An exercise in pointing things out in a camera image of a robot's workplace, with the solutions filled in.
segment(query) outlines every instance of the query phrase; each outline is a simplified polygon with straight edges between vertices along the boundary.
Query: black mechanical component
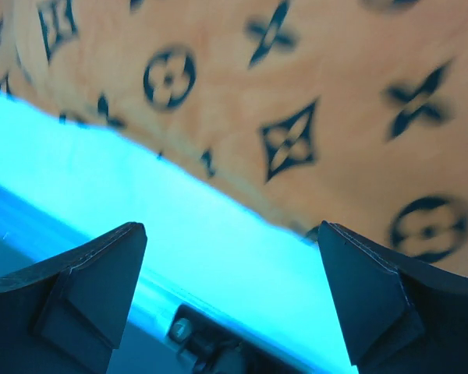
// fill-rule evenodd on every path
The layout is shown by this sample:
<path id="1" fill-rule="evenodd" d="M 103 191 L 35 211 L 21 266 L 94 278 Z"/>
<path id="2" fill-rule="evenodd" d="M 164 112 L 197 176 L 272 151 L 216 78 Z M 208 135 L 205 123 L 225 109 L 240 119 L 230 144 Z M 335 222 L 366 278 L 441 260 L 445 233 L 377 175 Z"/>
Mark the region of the black mechanical component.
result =
<path id="1" fill-rule="evenodd" d="M 181 305 L 168 338 L 197 360 L 193 374 L 293 374 L 304 372 L 227 330 L 196 309 Z"/>
<path id="2" fill-rule="evenodd" d="M 317 243 L 360 374 L 468 374 L 468 278 L 337 224 Z"/>
<path id="3" fill-rule="evenodd" d="M 146 242 L 142 224 L 124 224 L 0 277 L 0 374 L 105 374 Z"/>

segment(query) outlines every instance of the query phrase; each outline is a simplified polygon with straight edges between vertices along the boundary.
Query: brown fabric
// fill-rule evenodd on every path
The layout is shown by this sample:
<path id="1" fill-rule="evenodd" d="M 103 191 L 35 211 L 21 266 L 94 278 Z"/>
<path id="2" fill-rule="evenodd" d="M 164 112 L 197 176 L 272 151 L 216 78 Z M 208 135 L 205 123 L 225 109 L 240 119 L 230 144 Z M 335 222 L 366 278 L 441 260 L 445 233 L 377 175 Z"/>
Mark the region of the brown fabric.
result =
<path id="1" fill-rule="evenodd" d="M 13 95 L 468 275 L 468 0 L 11 1 Z"/>

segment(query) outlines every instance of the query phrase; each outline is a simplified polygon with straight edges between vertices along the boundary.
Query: patterned cloth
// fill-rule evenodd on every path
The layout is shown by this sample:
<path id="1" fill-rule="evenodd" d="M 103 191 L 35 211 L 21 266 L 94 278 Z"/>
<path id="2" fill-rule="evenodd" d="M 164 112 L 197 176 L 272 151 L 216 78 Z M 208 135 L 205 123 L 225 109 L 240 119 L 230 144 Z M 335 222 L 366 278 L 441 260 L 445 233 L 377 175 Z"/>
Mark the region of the patterned cloth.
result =
<path id="1" fill-rule="evenodd" d="M 0 0 L 0 90 L 468 275 L 468 0 Z"/>

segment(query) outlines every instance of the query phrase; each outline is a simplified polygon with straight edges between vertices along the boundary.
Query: black metal part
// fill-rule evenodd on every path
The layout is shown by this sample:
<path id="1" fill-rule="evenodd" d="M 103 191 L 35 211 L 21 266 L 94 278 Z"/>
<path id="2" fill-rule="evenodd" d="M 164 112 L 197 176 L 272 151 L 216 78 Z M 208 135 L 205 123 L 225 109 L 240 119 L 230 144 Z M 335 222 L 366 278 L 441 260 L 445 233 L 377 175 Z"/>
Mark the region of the black metal part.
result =
<path id="1" fill-rule="evenodd" d="M 192 333 L 186 341 L 176 339 L 175 323 L 190 322 Z M 196 372 L 224 374 L 301 373 L 289 363 L 226 329 L 188 305 L 181 305 L 172 321 L 168 338 L 197 357 Z"/>
<path id="2" fill-rule="evenodd" d="M 468 373 L 468 278 L 337 224 L 317 243 L 360 374 Z"/>
<path id="3" fill-rule="evenodd" d="M 0 277 L 0 374 L 106 373 L 146 243 L 128 223 Z"/>

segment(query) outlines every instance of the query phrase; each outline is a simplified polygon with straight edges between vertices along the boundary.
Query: monogram print fabric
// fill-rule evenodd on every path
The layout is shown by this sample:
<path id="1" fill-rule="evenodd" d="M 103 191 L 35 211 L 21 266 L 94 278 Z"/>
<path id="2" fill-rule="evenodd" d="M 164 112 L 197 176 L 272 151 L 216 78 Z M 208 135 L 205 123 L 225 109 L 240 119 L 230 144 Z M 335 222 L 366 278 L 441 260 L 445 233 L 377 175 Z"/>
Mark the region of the monogram print fabric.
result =
<path id="1" fill-rule="evenodd" d="M 1 0 L 0 91 L 468 275 L 468 0 Z"/>

